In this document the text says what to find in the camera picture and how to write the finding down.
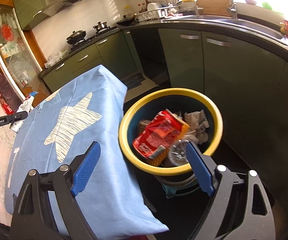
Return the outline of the white tube with blue cap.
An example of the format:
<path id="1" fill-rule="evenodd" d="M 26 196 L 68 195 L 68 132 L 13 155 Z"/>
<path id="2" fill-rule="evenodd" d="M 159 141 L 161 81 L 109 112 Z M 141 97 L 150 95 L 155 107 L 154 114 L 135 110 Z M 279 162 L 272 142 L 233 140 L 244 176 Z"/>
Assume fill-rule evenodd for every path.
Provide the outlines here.
<path id="1" fill-rule="evenodd" d="M 30 112 L 30 109 L 32 108 L 32 104 L 33 104 L 33 101 L 36 97 L 36 95 L 39 94 L 38 92 L 30 92 L 30 94 L 25 98 L 25 100 L 23 101 L 23 103 L 20 104 L 18 110 L 17 110 L 17 113 L 21 113 L 21 112 L 26 112 L 26 113 L 29 113 Z M 10 129 L 15 132 L 15 133 L 18 133 L 21 126 L 23 125 L 24 123 L 24 119 L 22 120 L 18 120 L 18 121 L 15 121 L 14 123 L 12 123 L 10 125 Z"/>

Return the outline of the black wok with lid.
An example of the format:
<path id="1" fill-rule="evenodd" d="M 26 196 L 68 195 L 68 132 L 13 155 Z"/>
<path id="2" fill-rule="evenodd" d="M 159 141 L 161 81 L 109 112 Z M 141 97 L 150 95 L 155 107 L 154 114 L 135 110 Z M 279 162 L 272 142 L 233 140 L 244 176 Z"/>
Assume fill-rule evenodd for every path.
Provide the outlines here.
<path id="1" fill-rule="evenodd" d="M 84 30 L 73 31 L 72 34 L 66 38 L 66 42 L 69 45 L 74 45 L 78 43 L 79 41 L 83 40 L 85 36 L 86 36 L 86 31 Z"/>

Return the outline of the white dish rack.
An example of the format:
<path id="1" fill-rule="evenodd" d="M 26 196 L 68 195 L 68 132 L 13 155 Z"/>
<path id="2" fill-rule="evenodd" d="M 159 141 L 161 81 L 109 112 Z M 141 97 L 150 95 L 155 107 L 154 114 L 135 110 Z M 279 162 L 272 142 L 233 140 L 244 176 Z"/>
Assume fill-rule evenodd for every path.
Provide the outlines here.
<path id="1" fill-rule="evenodd" d="M 139 13 L 135 16 L 136 22 L 145 22 L 151 20 L 160 20 L 163 18 L 168 18 L 171 14 L 175 15 L 179 10 L 179 6 L 167 6 L 153 8 L 152 10 L 147 10 L 145 12 Z"/>

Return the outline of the blue star tablecloth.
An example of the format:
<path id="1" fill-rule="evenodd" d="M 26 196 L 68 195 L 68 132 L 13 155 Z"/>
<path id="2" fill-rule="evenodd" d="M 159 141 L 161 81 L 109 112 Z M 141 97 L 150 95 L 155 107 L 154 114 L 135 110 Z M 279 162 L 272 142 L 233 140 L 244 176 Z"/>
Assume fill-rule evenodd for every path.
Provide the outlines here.
<path id="1" fill-rule="evenodd" d="M 85 153 L 92 142 L 101 156 L 77 203 L 99 239 L 125 239 L 168 230 L 145 206 L 136 176 L 118 140 L 127 87 L 99 65 L 61 87 L 32 110 L 16 135 L 4 203 L 13 213 L 31 169 L 53 172 Z"/>

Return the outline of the small steel pot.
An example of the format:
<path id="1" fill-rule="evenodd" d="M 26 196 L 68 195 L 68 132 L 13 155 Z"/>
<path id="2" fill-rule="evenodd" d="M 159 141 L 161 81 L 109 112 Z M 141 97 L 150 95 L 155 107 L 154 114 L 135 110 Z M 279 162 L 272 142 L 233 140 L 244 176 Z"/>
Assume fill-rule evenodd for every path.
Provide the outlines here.
<path id="1" fill-rule="evenodd" d="M 97 22 L 96 25 L 93 26 L 93 28 L 96 30 L 97 33 L 107 30 L 110 27 L 107 25 L 107 22 Z"/>

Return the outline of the red snack wrapper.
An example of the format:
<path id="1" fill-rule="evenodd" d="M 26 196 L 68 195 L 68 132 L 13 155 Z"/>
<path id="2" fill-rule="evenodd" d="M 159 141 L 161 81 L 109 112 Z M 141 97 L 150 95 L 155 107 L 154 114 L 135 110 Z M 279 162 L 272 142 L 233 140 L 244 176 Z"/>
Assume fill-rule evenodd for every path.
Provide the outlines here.
<path id="1" fill-rule="evenodd" d="M 151 166 L 159 166 L 168 155 L 169 148 L 180 140 L 189 125 L 165 109 L 160 111 L 133 141 L 136 152 Z"/>

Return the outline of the wooden cutting board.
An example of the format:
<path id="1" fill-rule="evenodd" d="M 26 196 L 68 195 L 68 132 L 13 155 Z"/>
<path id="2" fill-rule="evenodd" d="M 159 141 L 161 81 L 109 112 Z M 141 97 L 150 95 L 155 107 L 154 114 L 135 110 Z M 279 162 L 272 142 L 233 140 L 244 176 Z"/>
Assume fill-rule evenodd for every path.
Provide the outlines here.
<path id="1" fill-rule="evenodd" d="M 197 0 L 196 6 L 200 15 L 233 17 L 231 6 L 233 0 Z"/>

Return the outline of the white paper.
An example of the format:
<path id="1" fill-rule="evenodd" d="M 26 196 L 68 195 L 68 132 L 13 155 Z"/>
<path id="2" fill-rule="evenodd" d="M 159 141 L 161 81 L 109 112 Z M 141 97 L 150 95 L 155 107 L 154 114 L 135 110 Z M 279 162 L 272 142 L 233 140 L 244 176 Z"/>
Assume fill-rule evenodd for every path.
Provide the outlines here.
<path id="1" fill-rule="evenodd" d="M 196 145 L 201 145 L 208 141 L 209 136 L 206 129 L 210 125 L 203 110 L 185 113 L 184 121 L 190 126 L 183 136 L 184 140 L 192 141 Z"/>

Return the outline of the chrome kitchen faucet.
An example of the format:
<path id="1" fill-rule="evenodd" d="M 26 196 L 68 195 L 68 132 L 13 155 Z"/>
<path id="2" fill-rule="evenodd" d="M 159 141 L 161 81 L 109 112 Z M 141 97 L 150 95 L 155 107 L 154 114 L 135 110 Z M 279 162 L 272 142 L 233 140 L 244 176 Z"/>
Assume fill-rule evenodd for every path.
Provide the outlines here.
<path id="1" fill-rule="evenodd" d="M 237 19 L 237 5 L 234 0 L 230 0 L 228 10 L 231 12 L 232 18 Z"/>

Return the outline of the dark bin with yellow rim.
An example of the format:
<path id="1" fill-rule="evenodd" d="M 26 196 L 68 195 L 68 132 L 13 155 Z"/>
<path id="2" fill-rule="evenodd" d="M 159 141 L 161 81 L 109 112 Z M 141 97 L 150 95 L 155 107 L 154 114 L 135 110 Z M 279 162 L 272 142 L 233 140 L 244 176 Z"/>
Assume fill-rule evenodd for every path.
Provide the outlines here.
<path id="1" fill-rule="evenodd" d="M 188 132 L 192 124 L 176 113 L 203 111 L 208 122 L 203 150 L 211 156 L 220 143 L 223 120 L 219 109 L 207 96 L 192 89 L 162 89 L 144 96 L 124 115 L 119 129 L 119 143 L 124 156 L 137 168 L 157 176 L 176 176 L 191 171 L 189 164 L 162 167 L 168 150 Z"/>

